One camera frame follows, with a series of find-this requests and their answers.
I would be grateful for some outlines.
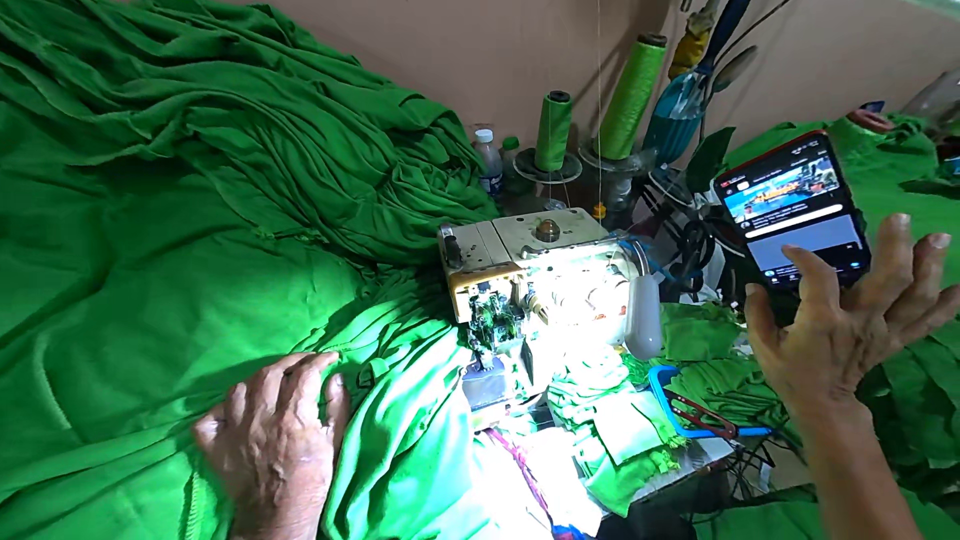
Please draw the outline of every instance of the white bottle cap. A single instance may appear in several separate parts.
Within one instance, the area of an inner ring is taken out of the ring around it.
[[[477,140],[480,142],[493,141],[493,130],[477,130],[473,134],[477,135]]]

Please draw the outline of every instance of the machine knob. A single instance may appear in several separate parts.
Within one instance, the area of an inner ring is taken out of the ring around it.
[[[552,219],[544,219],[537,225],[534,236],[541,242],[556,242],[560,239],[560,226]]]

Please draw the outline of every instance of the plastic water bottle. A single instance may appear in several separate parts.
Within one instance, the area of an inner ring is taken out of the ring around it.
[[[484,162],[484,172],[480,174],[480,185],[491,197],[500,194],[503,188],[503,160],[500,152],[493,146],[493,130],[477,130],[473,148]]]

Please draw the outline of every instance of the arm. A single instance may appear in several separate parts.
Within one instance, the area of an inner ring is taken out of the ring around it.
[[[281,358],[230,389],[194,424],[197,444],[236,506],[233,540],[314,540],[349,421],[336,353]],[[317,402],[326,397],[326,417]]]
[[[960,286],[940,289],[949,241],[931,234],[914,245],[909,216],[894,214],[880,224],[875,268],[843,294],[828,264],[784,246],[803,275],[788,329],[776,326],[766,291],[748,285],[751,345],[804,440],[834,540],[922,538],[854,392],[867,371],[960,308]]]
[[[923,540],[860,402],[795,416],[824,529],[836,540]]]

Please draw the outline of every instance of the finger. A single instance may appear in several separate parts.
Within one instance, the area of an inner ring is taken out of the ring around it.
[[[777,322],[770,309],[770,297],[762,285],[747,283],[743,314],[747,318],[747,338],[755,349],[773,350],[777,346]]]
[[[913,324],[940,298],[940,281],[950,235],[928,234],[913,248],[913,283],[894,302],[886,314],[891,331],[900,331]]]
[[[243,422],[244,412],[247,410],[247,385],[243,382],[237,382],[227,393],[225,403],[227,413],[227,425],[229,427],[239,426]]]
[[[339,353],[322,353],[302,362],[280,389],[280,410],[302,415],[304,421],[320,418],[317,402],[324,389],[321,375],[338,358]]]
[[[840,307],[840,283],[836,271],[815,254],[796,246],[783,246],[783,254],[793,261],[802,276],[800,280],[800,309],[836,309]]]
[[[913,237],[910,216],[895,213],[880,222],[876,231],[874,263],[844,299],[851,311],[886,313],[913,282]]]
[[[192,427],[193,438],[197,441],[197,446],[204,452],[210,454],[213,451],[213,442],[220,432],[220,426],[224,420],[224,404],[216,404],[207,414],[200,417]]]
[[[308,356],[314,356],[314,353],[296,353],[284,356],[277,362],[260,369],[251,377],[248,381],[248,400],[255,404],[255,407],[252,408],[254,416],[274,414],[284,375],[288,369],[296,366]]]
[[[947,321],[956,317],[958,310],[960,310],[960,284],[944,289],[937,298],[937,303],[919,321],[900,332],[900,342],[908,345],[934,333]]]
[[[344,432],[350,421],[350,395],[344,385],[344,376],[334,374],[326,383],[326,424],[333,430],[333,448],[340,449]]]

